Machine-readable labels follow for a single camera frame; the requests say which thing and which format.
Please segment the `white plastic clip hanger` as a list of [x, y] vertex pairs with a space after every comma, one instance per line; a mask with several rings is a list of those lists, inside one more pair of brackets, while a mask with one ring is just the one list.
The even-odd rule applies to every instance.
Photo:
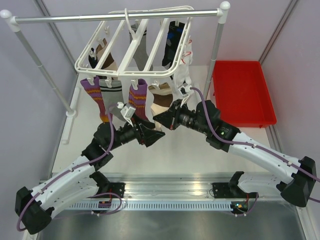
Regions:
[[[175, 6], [175, 7], [166, 7], [152, 10], [142, 10], [142, 11], [128, 11], [125, 9], [124, 11], [112, 11], [111, 19], [112, 20], [120, 20], [118, 27], [116, 28], [112, 38], [107, 43], [107, 47], [105, 52], [103, 53], [100, 60], [95, 68], [91, 68], [90, 65], [84, 65], [87, 56], [91, 48], [94, 46], [95, 42], [101, 44], [104, 47], [103, 39], [101, 38], [102, 32], [105, 32], [107, 35], [109, 34], [109, 27], [107, 26], [107, 20], [102, 20], [93, 35], [91, 36], [88, 43], [85, 45], [83, 51], [79, 55], [78, 59], [75, 61], [74, 68], [78, 73], [88, 74], [89, 76], [106, 76], [107, 81], [110, 82], [112, 77], [125, 77], [130, 78], [132, 81], [137, 82], [139, 78], [166, 78], [174, 75], [179, 67], [180, 59], [182, 58], [182, 54], [184, 52], [185, 45], [190, 39], [189, 32], [191, 28], [192, 14], [191, 12], [194, 10], [193, 7], [185, 5], [185, 6]], [[186, 23], [184, 25], [184, 29], [182, 31], [182, 35], [175, 53], [175, 57], [172, 63], [172, 66], [164, 71], [151, 71], [151, 66], [153, 64], [154, 58], [160, 46], [161, 40], [164, 36], [166, 27], [169, 26], [169, 20], [171, 18], [182, 18], [186, 17]], [[147, 29], [147, 25], [149, 20], [161, 19], [160, 28], [149, 54], [149, 58], [145, 64], [143, 71], [129, 71], [127, 70], [129, 63], [133, 59], [134, 53], [136, 52], [140, 41], [143, 37], [145, 30]], [[116, 71], [113, 70], [103, 70], [101, 69], [103, 63], [105, 62], [109, 53], [114, 48], [117, 39], [120, 36], [120, 33], [124, 30], [125, 26], [128, 27], [128, 31], [131, 34], [132, 41], [129, 44], [126, 53], [119, 64]]]

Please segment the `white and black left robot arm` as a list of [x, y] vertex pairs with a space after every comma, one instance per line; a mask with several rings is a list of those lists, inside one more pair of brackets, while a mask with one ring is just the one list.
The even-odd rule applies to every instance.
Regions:
[[74, 203], [85, 198], [107, 196], [110, 182], [100, 169], [113, 158], [111, 151], [134, 140], [150, 147], [165, 136], [152, 122], [136, 115], [131, 121], [119, 129], [115, 129], [111, 122], [101, 123], [91, 143], [67, 168], [31, 189], [20, 188], [14, 206], [18, 215], [17, 230], [37, 234]]

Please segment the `grey sock with black stripes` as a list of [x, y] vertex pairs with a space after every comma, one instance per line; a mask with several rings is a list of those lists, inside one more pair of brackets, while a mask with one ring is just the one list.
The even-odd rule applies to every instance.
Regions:
[[112, 115], [124, 122], [125, 119], [121, 114], [121, 110], [116, 106], [111, 107], [111, 105], [116, 105], [118, 102], [124, 102], [122, 82], [120, 80], [112, 80], [111, 87], [109, 87], [104, 79], [100, 79], [99, 87], [105, 109], [108, 109]]

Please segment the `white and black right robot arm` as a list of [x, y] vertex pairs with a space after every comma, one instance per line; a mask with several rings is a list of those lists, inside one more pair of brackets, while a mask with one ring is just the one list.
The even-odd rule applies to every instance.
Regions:
[[308, 156], [301, 159], [288, 156], [260, 144], [239, 128], [221, 120], [220, 115], [220, 110], [210, 100], [198, 103], [195, 110], [189, 110], [178, 99], [153, 119], [169, 130], [184, 126], [205, 134], [211, 147], [247, 159], [272, 174], [266, 177], [235, 172], [228, 183], [231, 196], [239, 198], [244, 193], [276, 195], [294, 206], [306, 207], [316, 183], [315, 161]]

